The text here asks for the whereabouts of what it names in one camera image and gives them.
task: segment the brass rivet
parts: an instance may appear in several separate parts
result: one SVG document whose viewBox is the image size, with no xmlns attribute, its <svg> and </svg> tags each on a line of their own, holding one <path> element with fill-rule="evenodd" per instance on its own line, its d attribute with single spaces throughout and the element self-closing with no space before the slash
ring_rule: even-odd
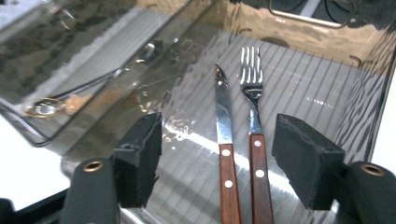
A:
<svg viewBox="0 0 396 224">
<path fill-rule="evenodd" d="M 103 166 L 104 166 L 104 164 L 102 161 L 93 161 L 93 162 L 86 164 L 84 166 L 83 170 L 84 170 L 84 172 L 95 172 L 95 171 L 102 169 Z"/>
<path fill-rule="evenodd" d="M 363 164 L 361 166 L 361 169 L 366 172 L 367 174 L 370 175 L 385 175 L 385 171 L 377 166 L 374 166 L 372 164 Z"/>
</svg>

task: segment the knife blade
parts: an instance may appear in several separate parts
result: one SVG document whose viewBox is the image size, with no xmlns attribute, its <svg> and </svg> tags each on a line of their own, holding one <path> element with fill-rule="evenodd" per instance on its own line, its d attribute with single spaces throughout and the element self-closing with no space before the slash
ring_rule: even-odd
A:
<svg viewBox="0 0 396 224">
<path fill-rule="evenodd" d="M 233 127 L 227 79 L 216 64 L 216 109 L 219 144 L 220 203 L 222 223 L 241 223 L 235 163 Z"/>
</svg>

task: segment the wooden handle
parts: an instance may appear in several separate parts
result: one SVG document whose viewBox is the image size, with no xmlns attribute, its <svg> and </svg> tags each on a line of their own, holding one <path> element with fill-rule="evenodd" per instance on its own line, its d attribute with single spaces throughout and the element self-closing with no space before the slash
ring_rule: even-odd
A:
<svg viewBox="0 0 396 224">
<path fill-rule="evenodd" d="M 223 224 L 241 223 L 232 144 L 219 145 L 219 166 L 221 222 Z"/>
<path fill-rule="evenodd" d="M 262 134 L 250 136 L 250 182 L 253 223 L 274 223 L 265 140 Z"/>
</svg>

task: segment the white surface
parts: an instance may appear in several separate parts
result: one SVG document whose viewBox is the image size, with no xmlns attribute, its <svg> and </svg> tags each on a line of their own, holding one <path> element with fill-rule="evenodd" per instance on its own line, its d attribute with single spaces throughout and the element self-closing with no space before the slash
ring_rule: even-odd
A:
<svg viewBox="0 0 396 224">
<path fill-rule="evenodd" d="M 46 1 L 6 0 L 5 2 L 4 5 L 0 5 L 0 30 Z"/>
<path fill-rule="evenodd" d="M 379 126 L 378 137 L 372 163 L 381 165 L 396 174 L 396 83 L 390 85 L 382 121 Z"/>
<path fill-rule="evenodd" d="M 61 157 L 43 147 L 32 147 L 0 116 L 0 198 L 20 210 L 69 187 Z"/>
</svg>

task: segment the metal ring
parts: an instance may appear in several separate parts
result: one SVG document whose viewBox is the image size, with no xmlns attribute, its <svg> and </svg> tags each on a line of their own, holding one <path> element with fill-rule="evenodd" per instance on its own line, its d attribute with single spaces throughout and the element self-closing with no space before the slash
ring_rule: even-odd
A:
<svg viewBox="0 0 396 224">
<path fill-rule="evenodd" d="M 86 164 L 84 166 L 83 170 L 84 170 L 84 172 L 87 172 L 87 173 L 95 172 L 95 171 L 102 169 L 103 166 L 104 166 L 104 164 L 102 161 L 92 161 L 92 162 Z"/>
<path fill-rule="evenodd" d="M 372 164 L 363 164 L 361 166 L 361 169 L 370 175 L 378 175 L 378 176 L 385 175 L 385 171 L 383 169 L 374 166 Z"/>
<path fill-rule="evenodd" d="M 27 115 L 28 117 L 31 117 L 31 118 L 44 119 L 44 118 L 47 118 L 47 117 L 54 116 L 54 115 L 58 114 L 61 110 L 64 109 L 64 105 L 60 105 L 59 107 L 55 106 L 56 104 L 61 104 L 62 103 L 61 100 L 53 99 L 53 98 L 41 98 L 41 99 L 37 100 L 36 102 L 34 102 L 34 104 L 37 104 L 40 101 L 43 101 L 43 102 L 47 101 L 47 102 L 54 103 L 54 108 L 56 108 L 56 109 L 54 110 L 53 113 L 48 113 L 48 114 L 41 113 L 40 114 L 39 112 L 37 112 L 37 109 L 39 107 L 37 107 L 37 105 L 33 105 L 31 107 L 29 106 L 30 107 L 29 110 L 34 110 L 36 112 L 36 114 L 29 113 L 29 111 L 27 111 L 26 108 L 23 109 L 24 114 Z"/>
</svg>

